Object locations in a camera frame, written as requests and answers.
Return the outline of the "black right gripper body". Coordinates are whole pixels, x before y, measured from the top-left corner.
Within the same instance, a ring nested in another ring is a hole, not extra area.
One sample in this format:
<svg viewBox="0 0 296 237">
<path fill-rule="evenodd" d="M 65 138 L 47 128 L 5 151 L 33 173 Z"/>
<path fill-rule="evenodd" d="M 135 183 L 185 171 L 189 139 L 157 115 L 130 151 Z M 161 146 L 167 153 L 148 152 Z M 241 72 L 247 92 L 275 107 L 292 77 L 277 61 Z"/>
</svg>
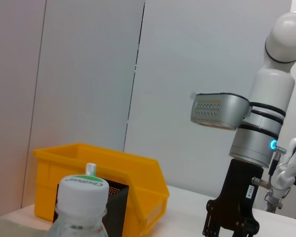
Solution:
<svg viewBox="0 0 296 237">
<path fill-rule="evenodd" d="M 261 167 L 231 160 L 220 195 L 206 205 L 217 225 L 233 232 L 259 231 L 259 223 L 252 212 L 259 187 L 252 183 L 252 179 L 262 175 Z"/>
</svg>

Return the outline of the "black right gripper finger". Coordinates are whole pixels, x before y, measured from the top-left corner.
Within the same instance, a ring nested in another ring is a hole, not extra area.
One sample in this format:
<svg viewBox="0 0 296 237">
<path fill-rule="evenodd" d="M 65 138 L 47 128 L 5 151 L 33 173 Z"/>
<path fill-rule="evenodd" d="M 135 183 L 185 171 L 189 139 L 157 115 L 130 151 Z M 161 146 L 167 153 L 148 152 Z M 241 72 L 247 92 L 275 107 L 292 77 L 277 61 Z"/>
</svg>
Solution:
<svg viewBox="0 0 296 237">
<path fill-rule="evenodd" d="M 233 237 L 253 237 L 257 232 L 235 231 Z"/>
<path fill-rule="evenodd" d="M 219 237 L 220 226 L 216 224 L 211 212 L 208 211 L 205 219 L 203 236 L 205 237 Z"/>
</svg>

